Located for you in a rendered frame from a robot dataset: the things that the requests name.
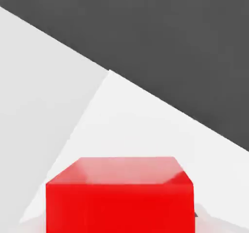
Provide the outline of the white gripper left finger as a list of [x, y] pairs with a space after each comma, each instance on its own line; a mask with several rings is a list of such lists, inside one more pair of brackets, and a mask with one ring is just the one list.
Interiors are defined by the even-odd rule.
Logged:
[[18, 233], [46, 233], [45, 214], [21, 223], [18, 227]]

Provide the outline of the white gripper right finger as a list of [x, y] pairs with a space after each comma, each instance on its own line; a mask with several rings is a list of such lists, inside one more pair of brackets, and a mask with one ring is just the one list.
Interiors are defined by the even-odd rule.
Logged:
[[198, 203], [195, 203], [195, 214], [195, 233], [249, 233], [247, 228], [212, 217]]

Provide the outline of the small red cube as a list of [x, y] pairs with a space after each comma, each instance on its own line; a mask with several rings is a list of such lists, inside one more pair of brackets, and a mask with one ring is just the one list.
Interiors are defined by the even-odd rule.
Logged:
[[46, 183], [46, 233], [195, 233], [174, 157], [80, 158]]

